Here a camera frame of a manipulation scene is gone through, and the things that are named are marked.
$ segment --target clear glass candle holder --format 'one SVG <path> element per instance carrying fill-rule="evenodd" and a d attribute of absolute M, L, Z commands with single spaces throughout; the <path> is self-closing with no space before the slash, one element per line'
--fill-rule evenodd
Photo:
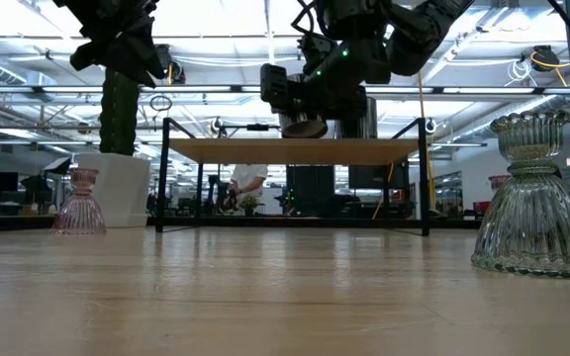
<path fill-rule="evenodd" d="M 523 275 L 570 278 L 570 189 L 551 159 L 563 145 L 563 111 L 525 112 L 491 124 L 512 165 L 479 231 L 472 263 Z"/>

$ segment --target glass candle holder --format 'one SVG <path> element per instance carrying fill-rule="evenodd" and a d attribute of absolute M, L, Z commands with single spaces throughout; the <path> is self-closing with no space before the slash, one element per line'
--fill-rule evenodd
<path fill-rule="evenodd" d="M 73 194 L 61 207 L 51 233 L 54 235 L 104 234 L 105 220 L 100 206 L 91 196 L 98 171 L 72 168 Z"/>
<path fill-rule="evenodd" d="M 484 217 L 472 263 L 502 272 L 570 278 L 570 189 L 551 159 L 563 145 L 563 111 L 524 112 L 491 124 L 512 177 Z"/>

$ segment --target white shirt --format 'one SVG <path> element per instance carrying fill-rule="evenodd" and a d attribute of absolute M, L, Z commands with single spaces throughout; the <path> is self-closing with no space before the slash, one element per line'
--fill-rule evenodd
<path fill-rule="evenodd" d="M 238 164 L 235 167 L 231 180 L 236 181 L 238 187 L 243 189 L 252 183 L 256 177 L 267 178 L 266 164 Z M 258 189 L 251 192 L 243 192 L 237 199 L 241 201 L 246 195 L 260 198 L 263 195 L 263 186 L 261 185 Z"/>

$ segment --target wooden table surface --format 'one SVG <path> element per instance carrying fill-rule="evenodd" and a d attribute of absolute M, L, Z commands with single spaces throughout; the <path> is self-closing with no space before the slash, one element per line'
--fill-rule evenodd
<path fill-rule="evenodd" d="M 476 231 L 0 233 L 0 356 L 570 355 L 570 280 Z"/>
<path fill-rule="evenodd" d="M 199 163 L 385 165 L 418 150 L 416 139 L 172 138 L 170 148 Z"/>

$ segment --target white planter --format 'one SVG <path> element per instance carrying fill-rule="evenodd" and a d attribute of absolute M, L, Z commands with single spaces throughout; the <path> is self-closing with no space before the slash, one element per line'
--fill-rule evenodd
<path fill-rule="evenodd" d="M 148 160 L 115 153 L 82 153 L 78 166 L 99 171 L 92 196 L 107 228 L 146 226 Z"/>

